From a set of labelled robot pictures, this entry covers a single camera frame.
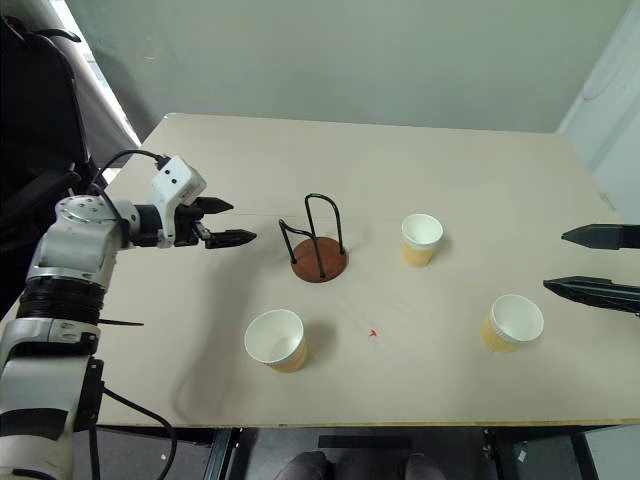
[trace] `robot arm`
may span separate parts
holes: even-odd
[[[75,196],[33,256],[17,316],[0,341],[0,478],[71,478],[73,432],[95,426],[102,361],[99,314],[119,250],[242,245],[244,230],[212,233],[205,214],[233,208],[200,198],[202,177],[173,157],[153,179],[152,205]]]

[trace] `table surface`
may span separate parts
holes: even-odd
[[[640,255],[560,235],[619,222],[570,144],[555,134],[171,114],[144,143],[179,154],[233,205],[212,230],[243,247],[119,254],[98,358],[116,392],[175,425],[540,424],[640,421],[640,320],[556,296],[571,275],[637,284]],[[134,156],[109,187],[148,203],[153,162]],[[291,271],[278,219],[306,228],[304,196],[335,200],[349,264],[325,284]],[[330,208],[312,204],[320,234]],[[431,214],[445,237],[423,269],[404,265],[400,224]],[[490,352],[483,318],[498,296],[531,298],[545,331]],[[253,361],[243,335],[260,313],[303,319],[310,354],[282,374]],[[374,329],[377,336],[371,336]],[[102,424],[146,425],[105,399]]]

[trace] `yellow paper cup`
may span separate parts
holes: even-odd
[[[494,352],[513,352],[542,334],[544,317],[538,306],[521,295],[503,295],[482,324],[482,341]]]
[[[402,255],[412,267],[424,267],[444,234],[442,224],[431,215],[416,213],[402,222]]]
[[[274,370],[295,372],[307,358],[302,320],[289,310],[263,313],[247,328],[244,347],[251,358]]]

